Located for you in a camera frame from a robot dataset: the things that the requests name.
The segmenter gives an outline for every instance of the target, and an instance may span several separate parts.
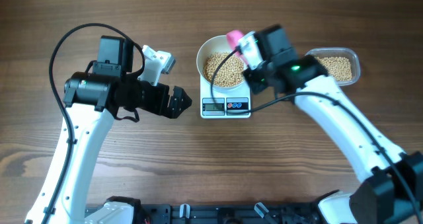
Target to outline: wood grain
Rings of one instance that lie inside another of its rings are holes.
[[[22,223],[56,148],[61,114],[48,62],[71,28],[102,22],[177,59],[161,82],[186,89],[193,105],[169,120],[141,112],[115,122],[100,151],[88,202],[111,195],[143,203],[307,201],[358,187],[322,129],[290,103],[248,120],[203,120],[195,58],[209,38],[283,24],[300,54],[353,49],[362,77],[344,92],[406,151],[423,150],[421,0],[0,0],[0,223]],[[102,28],[76,32],[59,51],[64,81],[96,58]],[[266,91],[253,106],[272,99]]]

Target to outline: scale display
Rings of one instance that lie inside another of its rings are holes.
[[[224,116],[225,99],[216,98],[216,103],[214,103],[212,98],[203,98],[202,112],[205,116]]]
[[[200,77],[200,115],[204,119],[249,118],[251,113],[250,87],[242,83],[234,89],[216,88],[215,101],[210,94],[210,83]]]
[[[223,104],[205,104],[205,111],[224,111]]]
[[[234,114],[231,112],[242,112],[249,109],[248,98],[203,98],[202,114],[204,116],[245,116],[248,114]]]

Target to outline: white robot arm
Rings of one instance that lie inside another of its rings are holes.
[[[149,46],[144,46],[143,52],[146,58],[145,73],[141,74],[138,80],[146,81],[152,87],[156,87],[160,75],[170,73],[175,63],[174,57],[167,52],[155,52]],[[134,207],[120,202],[110,202],[85,219],[87,193],[98,152],[116,115],[111,114],[106,108],[103,111],[98,111],[95,105],[83,103],[73,103],[66,110],[73,124],[75,144],[63,185],[52,214],[46,223],[132,223]],[[67,153],[67,138],[67,126],[63,119],[56,152],[40,194],[26,216],[26,223],[42,223],[46,216],[46,207],[53,196],[63,168],[63,161]]]
[[[420,153],[406,155],[377,130],[315,58],[299,59],[282,27],[271,26],[245,36],[233,31],[227,37],[249,65],[243,74],[251,91],[257,94],[274,87],[275,94],[294,97],[295,105],[343,152],[362,183],[353,195],[337,193],[321,200],[319,208],[326,221],[398,223],[414,212],[421,222]]]

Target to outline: black cable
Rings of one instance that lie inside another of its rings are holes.
[[[74,143],[72,121],[71,121],[71,119],[69,117],[69,114],[67,113],[65,107],[61,103],[61,100],[60,100],[58,91],[56,89],[56,86],[54,85],[54,79],[53,79],[53,63],[54,63],[54,59],[56,58],[56,55],[58,53],[59,48],[63,44],[63,42],[65,41],[65,39],[68,36],[70,36],[72,33],[74,33],[75,31],[77,31],[79,29],[82,29],[82,28],[89,27],[89,26],[100,26],[100,27],[105,27],[105,28],[111,29],[111,30],[119,33],[125,39],[133,42],[129,36],[126,36],[123,32],[119,31],[118,29],[116,29],[116,28],[114,28],[112,26],[109,26],[109,25],[106,25],[106,24],[102,24],[102,23],[88,23],[88,24],[83,24],[83,25],[77,26],[74,29],[72,29],[69,32],[67,32],[65,34],[65,36],[63,36],[60,39],[60,41],[56,45],[56,48],[54,48],[52,57],[50,58],[50,64],[48,66],[48,77],[50,79],[50,85],[52,86],[54,98],[58,102],[58,105],[59,105],[59,108],[60,108],[60,112],[63,114],[63,118],[64,118],[65,123],[66,123],[66,126],[67,126],[67,133],[68,133],[69,138],[67,140],[68,146],[67,146],[67,152],[66,152],[66,156],[65,156],[65,161],[63,163],[63,168],[61,169],[61,172],[60,172],[60,175],[59,175],[59,179],[58,179],[58,183],[56,184],[56,187],[54,188],[54,192],[53,192],[52,198],[51,198],[51,200],[50,200],[50,202],[48,204],[48,207],[47,207],[47,209],[45,211],[45,215],[44,215],[44,218],[42,220],[42,223],[43,224],[47,223],[50,215],[53,212],[53,208],[54,208],[54,205],[55,205],[55,203],[57,201],[57,198],[58,198],[58,195],[59,195],[59,191],[60,191],[60,189],[61,189],[61,187],[63,185],[63,179],[65,178],[65,175],[66,175],[66,172],[67,172],[67,168],[69,166],[69,162],[70,162],[71,155],[72,155],[72,148],[73,148],[72,145]],[[130,79],[137,79],[137,77],[140,76],[143,73],[144,67],[145,67],[145,58],[144,58],[143,50],[136,43],[134,43],[134,46],[141,53],[143,64],[142,64],[142,67],[138,71],[136,71],[134,73],[127,74],[127,77],[129,77]]]
[[[223,66],[223,64],[235,53],[239,52],[240,48],[237,46],[235,48],[235,50],[233,50],[233,52],[231,52],[229,55],[227,55],[227,57],[225,59],[223,59],[223,61],[220,63],[219,66],[217,66],[216,70],[214,71],[213,77],[211,78],[211,82],[210,82],[210,94],[211,94],[211,98],[213,99],[213,102],[215,104],[217,104],[216,99],[214,98],[213,95],[213,85],[214,85],[214,79],[216,78],[217,72],[220,70],[220,68]]]
[[[94,62],[97,62],[97,60],[90,61],[87,68],[85,69],[85,73],[88,73],[90,71],[91,67],[94,65]]]
[[[213,74],[213,78],[211,79],[211,83],[210,83],[210,93],[211,93],[211,97],[213,98],[213,101],[215,103],[217,103],[215,101],[214,95],[213,95],[213,82],[214,79],[217,75],[217,72],[219,71],[219,69],[222,67],[222,65],[233,55],[235,54],[237,51],[239,50],[239,48],[235,49],[233,52],[231,52],[220,64],[219,66],[217,66],[214,74]],[[419,224],[423,224],[423,219],[420,215],[420,210],[418,209],[418,204],[416,202],[416,199],[414,198],[414,195],[412,194],[412,191],[410,189],[410,187],[408,186],[408,184],[406,183],[404,177],[401,175],[401,173],[398,171],[398,169],[396,168],[394,162],[391,160],[391,158],[388,156],[388,154],[386,154],[385,149],[382,148],[382,146],[380,146],[379,142],[377,142],[376,138],[371,134],[371,132],[366,128],[366,126],[362,123],[362,121],[360,121],[360,119],[357,118],[357,116],[351,112],[351,110],[349,110],[347,107],[345,107],[343,104],[341,104],[339,101],[337,101],[336,99],[329,97],[325,94],[321,94],[321,93],[315,93],[315,92],[298,92],[298,93],[294,93],[294,94],[289,94],[289,95],[285,95],[283,97],[277,98],[273,101],[270,101],[266,104],[262,104],[256,108],[247,110],[247,111],[242,111],[242,112],[231,112],[231,114],[247,114],[249,112],[253,113],[253,112],[257,112],[259,110],[262,110],[263,108],[267,108],[277,102],[281,102],[281,101],[285,101],[285,100],[289,100],[291,98],[295,98],[297,96],[304,96],[304,95],[308,95],[308,96],[317,96],[317,97],[321,97],[321,98],[325,98],[329,101],[331,101],[334,106],[339,106],[341,109],[343,109],[348,115],[350,115],[356,122],[357,124],[364,130],[364,132],[366,133],[366,135],[370,138],[371,142],[376,146],[376,148],[379,150],[379,152],[382,154],[383,158],[385,158],[385,160],[389,163],[389,165],[391,166],[392,170],[394,171],[395,175],[397,176],[398,180],[401,183],[401,186],[403,187],[405,193],[407,194],[413,211],[417,217],[417,222]]]

